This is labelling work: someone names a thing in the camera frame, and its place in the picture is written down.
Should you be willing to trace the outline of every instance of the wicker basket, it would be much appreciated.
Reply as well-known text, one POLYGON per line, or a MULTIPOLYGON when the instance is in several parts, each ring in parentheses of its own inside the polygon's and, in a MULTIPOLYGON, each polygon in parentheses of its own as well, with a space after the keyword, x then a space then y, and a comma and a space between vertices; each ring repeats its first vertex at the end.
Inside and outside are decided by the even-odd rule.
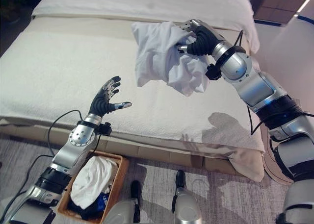
MULTIPOLYGON (((105 157, 105 158, 110 158, 113 161, 115 161, 118 164, 118 171, 116 174, 116 177, 113 181, 112 187, 111 187, 111 191, 109 194, 109 198, 107 201, 107 205, 106 208, 104 210, 104 214, 101 218, 96 218, 96 219, 90 219, 88 221, 85 221, 86 223, 97 223, 97 224, 101 224, 106 215, 108 214, 108 212, 110 211, 110 209, 113 207, 113 205, 118 201, 119 199, 119 195, 120 195, 120 191, 122 188, 122 184, 123 184, 123 180, 124 180, 124 176, 127 173, 128 170, 128 166, 129 166, 129 161, 125 158, 123 158, 120 155, 115 155, 115 154, 109 154, 109 153, 105 153, 105 152, 100 152, 100 151, 95 151, 95 155, 97 156, 101 156, 101 157, 105 157)), ((76 219, 76 220, 80 220, 83 221, 80 218, 80 215, 69 210, 68 209, 68 202, 70 200, 70 192, 72 190, 72 184, 75 180, 76 176, 73 177, 70 181, 70 183, 67 186, 67 190, 66 192, 63 194, 61 201, 59 203, 58 206, 58 213, 61 213, 65 216, 68 216, 70 218, 76 219)))

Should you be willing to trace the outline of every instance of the white mattress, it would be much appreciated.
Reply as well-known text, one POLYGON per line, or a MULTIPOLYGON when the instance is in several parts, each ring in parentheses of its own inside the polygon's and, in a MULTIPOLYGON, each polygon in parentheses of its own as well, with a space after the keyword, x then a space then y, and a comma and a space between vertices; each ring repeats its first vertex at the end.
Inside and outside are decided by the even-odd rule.
MULTIPOLYGON (((52 122, 75 108, 86 114, 98 89, 119 75, 122 85, 112 102, 133 106, 105 115, 113 136, 229 158, 240 173, 261 180, 262 159, 249 156, 263 153, 261 133, 250 136, 246 106, 233 87, 220 79, 188 98, 162 81, 137 88, 130 25, 100 18, 33 20, 0 59, 0 116, 52 122)), ((238 35, 219 32, 230 42, 238 35)), ((243 45, 248 49, 246 39, 243 45)), ((77 120, 71 115, 61 122, 77 120)))
POLYGON ((195 18, 218 28, 243 29, 251 51, 257 52, 260 46, 249 0, 42 0, 33 15, 173 22, 195 18))

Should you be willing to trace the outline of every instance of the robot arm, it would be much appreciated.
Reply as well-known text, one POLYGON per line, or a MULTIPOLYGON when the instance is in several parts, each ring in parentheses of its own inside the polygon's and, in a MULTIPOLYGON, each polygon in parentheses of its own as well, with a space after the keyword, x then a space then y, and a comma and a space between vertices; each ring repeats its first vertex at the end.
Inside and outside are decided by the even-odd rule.
POLYGON ((55 217, 50 209, 58 204, 61 194, 84 163, 89 151, 97 144, 97 135, 111 133, 109 123, 101 124, 104 114, 117 109, 130 107, 130 102, 111 104, 109 100, 118 93, 120 77, 116 76, 105 83, 96 94, 89 113, 79 121, 66 144, 53 158, 49 167, 41 174, 23 198, 12 208, 5 219, 7 223, 48 224, 55 217))
POLYGON ((241 99, 269 129, 273 141, 281 142, 275 158, 283 173, 294 183, 290 186, 284 211, 277 223, 314 222, 314 118, 307 116, 287 92, 239 46, 233 46, 212 27, 200 20, 180 25, 196 34, 190 45, 178 45, 180 52, 212 55, 216 64, 208 66, 206 76, 221 76, 232 84, 241 99))

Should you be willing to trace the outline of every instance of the carpet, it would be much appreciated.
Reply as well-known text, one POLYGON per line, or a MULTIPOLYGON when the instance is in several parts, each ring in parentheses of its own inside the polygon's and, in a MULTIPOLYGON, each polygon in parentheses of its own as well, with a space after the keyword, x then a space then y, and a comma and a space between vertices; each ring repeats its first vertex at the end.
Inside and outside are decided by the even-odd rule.
MULTIPOLYGON (((13 196, 20 187, 28 167, 40 154, 49 154, 46 143, 0 135, 0 200, 13 196)), ((141 220, 144 223, 172 224, 172 197, 177 170, 186 173, 187 188, 201 208, 206 224, 274 224, 282 211, 287 186, 268 175, 257 183, 248 178, 208 172, 146 159, 128 158, 130 166, 121 191, 121 199, 130 197, 130 184, 142 184, 141 220)), ((26 185, 34 183, 49 165, 41 158, 33 168, 26 185)), ((54 224, 79 224, 57 214, 54 224)))

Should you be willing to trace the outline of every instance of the wall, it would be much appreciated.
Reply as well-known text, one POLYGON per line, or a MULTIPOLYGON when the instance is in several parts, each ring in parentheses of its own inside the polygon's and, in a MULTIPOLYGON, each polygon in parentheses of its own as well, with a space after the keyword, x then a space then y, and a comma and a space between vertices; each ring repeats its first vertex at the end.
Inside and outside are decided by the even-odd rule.
MULTIPOLYGON (((313 13, 314 0, 304 10, 313 13)), ((291 97, 300 99, 304 110, 314 113, 314 25, 293 18, 286 27, 256 27, 261 48, 255 57, 261 69, 270 73, 291 97)))

